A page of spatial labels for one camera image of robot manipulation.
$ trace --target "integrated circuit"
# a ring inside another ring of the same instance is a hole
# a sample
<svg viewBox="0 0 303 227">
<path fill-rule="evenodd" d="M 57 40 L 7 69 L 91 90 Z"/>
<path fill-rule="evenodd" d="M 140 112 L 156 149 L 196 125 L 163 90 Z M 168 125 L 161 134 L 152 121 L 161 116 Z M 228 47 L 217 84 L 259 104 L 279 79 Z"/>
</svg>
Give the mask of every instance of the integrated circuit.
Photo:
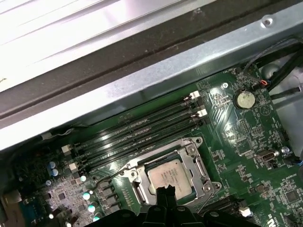
<svg viewBox="0 0 303 227">
<path fill-rule="evenodd" d="M 291 191 L 291 192 L 286 193 L 286 197 L 287 197 L 287 200 L 289 203 L 300 199 L 300 196 L 296 191 Z"/>
<path fill-rule="evenodd" d="M 78 210 L 81 212 L 81 211 L 85 211 L 86 210 L 86 207 L 82 204 L 80 206 L 78 206 Z"/>
<path fill-rule="evenodd" d="M 64 193 L 59 194 L 58 197 L 59 197 L 60 200 L 64 200 L 65 199 Z"/>
<path fill-rule="evenodd" d="M 184 167 L 179 159 L 164 163 L 148 171 L 152 193 L 159 187 L 176 188 L 176 199 L 179 200 L 192 193 L 192 188 Z"/>
</svg>

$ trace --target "microchip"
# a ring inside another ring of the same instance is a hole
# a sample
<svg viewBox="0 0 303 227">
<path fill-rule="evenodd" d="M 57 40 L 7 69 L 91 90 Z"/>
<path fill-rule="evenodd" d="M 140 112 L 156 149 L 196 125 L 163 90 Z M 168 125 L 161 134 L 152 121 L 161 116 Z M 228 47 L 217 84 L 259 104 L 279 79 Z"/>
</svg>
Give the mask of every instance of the microchip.
<svg viewBox="0 0 303 227">
<path fill-rule="evenodd" d="M 71 174 L 71 170 L 68 169 L 68 168 L 66 168 L 66 169 L 64 170 L 64 175 L 65 175 L 65 176 L 68 176 L 68 175 L 70 175 L 70 174 Z"/>
<path fill-rule="evenodd" d="M 114 213 L 114 212 L 116 212 L 116 211 L 118 211 L 120 209 L 121 209 L 120 206 L 117 204 L 117 205 L 112 206 L 110 208 L 110 211 Z"/>
<path fill-rule="evenodd" d="M 286 193 L 286 197 L 287 197 L 288 202 L 294 202 L 300 198 L 296 191 L 291 191 L 291 192 Z"/>
<path fill-rule="evenodd" d="M 109 182 L 105 181 L 105 182 L 102 182 L 99 184 L 99 187 L 100 188 L 105 188 L 105 187 L 108 187 L 109 186 Z"/>
<path fill-rule="evenodd" d="M 251 193 L 251 194 L 256 193 L 256 189 L 255 189 L 255 188 L 250 188 L 250 193 Z"/>
<path fill-rule="evenodd" d="M 111 187 L 108 187 L 108 188 L 104 189 L 102 192 L 103 192 L 103 195 L 107 196 L 107 195 L 114 193 L 114 190 Z"/>
<path fill-rule="evenodd" d="M 44 199 L 44 200 L 49 200 L 49 199 L 51 199 L 51 198 L 52 198 L 52 196 L 51 196 L 50 193 L 46 193 L 46 194 L 43 195 L 43 199 Z"/>
<path fill-rule="evenodd" d="M 72 176 L 74 177 L 74 179 L 80 178 L 80 175 L 78 172 L 73 173 Z"/>
<path fill-rule="evenodd" d="M 243 176 L 242 177 L 242 181 L 244 181 L 244 182 L 248 181 L 248 177 L 247 176 Z"/>
<path fill-rule="evenodd" d="M 59 194 L 58 197 L 59 197 L 60 200 L 64 200 L 65 199 L 64 193 Z"/>
<path fill-rule="evenodd" d="M 218 155 L 214 156 L 214 161 L 220 160 L 220 157 Z"/>
<path fill-rule="evenodd" d="M 117 199 L 116 199 L 115 196 L 112 196 L 112 197 L 106 199 L 106 202 L 107 202 L 108 204 L 112 204 L 112 203 L 117 202 Z"/>
<path fill-rule="evenodd" d="M 148 171 L 148 176 L 153 186 L 153 194 L 159 187 L 169 185 L 176 188 L 177 200 L 192 193 L 191 184 L 179 159 L 164 163 Z"/>
<path fill-rule="evenodd" d="M 79 211 L 84 211 L 86 210 L 85 206 L 82 204 L 80 206 L 78 206 Z"/>
<path fill-rule="evenodd" d="M 265 192 L 265 189 L 264 189 L 264 185 L 258 185 L 257 187 L 256 187 L 256 190 L 257 190 L 257 192 L 259 192 L 259 193 L 263 193 L 263 192 Z"/>
<path fill-rule="evenodd" d="M 70 160 L 72 160 L 72 156 L 71 156 L 71 154 L 69 154 L 69 155 L 66 155 L 66 156 L 65 156 L 65 159 L 66 159 L 67 161 L 70 161 Z"/>
</svg>

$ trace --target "black plastic part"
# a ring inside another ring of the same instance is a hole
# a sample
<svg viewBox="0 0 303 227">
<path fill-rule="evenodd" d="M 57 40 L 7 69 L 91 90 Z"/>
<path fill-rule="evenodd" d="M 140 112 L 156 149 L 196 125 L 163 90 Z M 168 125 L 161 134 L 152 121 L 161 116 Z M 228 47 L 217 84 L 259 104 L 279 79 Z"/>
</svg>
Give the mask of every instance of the black plastic part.
<svg viewBox="0 0 303 227">
<path fill-rule="evenodd" d="M 151 206 L 143 222 L 143 227 L 164 227 L 166 225 L 167 210 L 163 206 Z"/>
<path fill-rule="evenodd" d="M 225 199 L 219 200 L 217 202 L 214 202 L 212 204 L 209 204 L 209 205 L 203 207 L 203 209 L 200 210 L 200 212 L 198 214 L 203 216 L 205 213 L 207 213 L 210 210 L 221 210 L 223 212 L 226 212 L 226 213 L 239 217 L 240 216 L 239 200 L 237 198 L 235 198 L 234 196 L 230 195 L 230 196 L 226 197 Z"/>
<path fill-rule="evenodd" d="M 0 129 L 301 1 L 217 0 L 126 38 L 1 92 Z"/>
<path fill-rule="evenodd" d="M 237 218 L 228 213 L 219 210 L 210 210 L 204 214 L 206 226 L 210 227 L 258 227 L 258 225 L 248 222 L 246 220 Z"/>
<path fill-rule="evenodd" d="M 86 227 L 135 227 L 136 215 L 131 210 L 118 210 Z"/>
</svg>

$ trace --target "capacitor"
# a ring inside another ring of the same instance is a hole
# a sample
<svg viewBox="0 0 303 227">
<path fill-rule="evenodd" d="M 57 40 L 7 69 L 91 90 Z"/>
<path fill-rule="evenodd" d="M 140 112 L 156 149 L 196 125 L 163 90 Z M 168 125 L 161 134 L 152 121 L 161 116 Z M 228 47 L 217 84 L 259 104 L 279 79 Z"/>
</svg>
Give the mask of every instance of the capacitor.
<svg viewBox="0 0 303 227">
<path fill-rule="evenodd" d="M 98 203 L 97 203 L 97 202 L 95 202 L 95 201 L 92 202 L 92 203 L 89 205 L 89 208 L 88 208 L 89 212 L 90 212 L 90 213 L 94 213 L 94 212 L 96 211 L 97 206 L 98 206 Z"/>
<path fill-rule="evenodd" d="M 51 161 L 51 162 L 48 163 L 48 167 L 49 167 L 50 169 L 55 169 L 56 163 L 53 162 L 53 161 Z"/>
<path fill-rule="evenodd" d="M 90 193 L 89 192 L 85 192 L 83 195 L 82 195 L 83 199 L 85 200 L 89 200 L 90 199 Z"/>
<path fill-rule="evenodd" d="M 65 223 L 66 227 L 72 227 L 77 220 L 78 220 L 78 216 L 73 216 L 69 222 Z"/>
<path fill-rule="evenodd" d="M 102 218 L 102 214 L 101 213 L 97 213 L 94 218 L 93 218 L 93 222 L 98 221 Z"/>
<path fill-rule="evenodd" d="M 57 176 L 57 175 L 59 175 L 59 171 L 57 169 L 52 169 L 51 174 L 52 174 L 52 176 Z"/>
<path fill-rule="evenodd" d="M 86 176 L 85 176 L 85 175 L 82 175 L 82 176 L 80 177 L 80 180 L 81 180 L 82 182 L 85 182 L 85 181 L 86 181 Z"/>
<path fill-rule="evenodd" d="M 246 110 L 254 106 L 256 103 L 256 97 L 252 92 L 241 89 L 236 92 L 233 102 L 237 108 Z"/>
<path fill-rule="evenodd" d="M 57 209 L 55 209 L 52 213 L 50 213 L 50 214 L 48 215 L 48 217 L 49 217 L 50 219 L 53 219 L 53 218 L 57 217 L 58 214 L 61 213 L 61 211 L 62 211 L 62 210 L 61 210 L 60 208 L 57 208 Z"/>
<path fill-rule="evenodd" d="M 51 186 L 51 185 L 52 185 L 52 182 L 51 182 L 50 180 L 47 180 L 47 181 L 45 182 L 45 184 L 46 184 L 46 186 Z"/>
</svg>

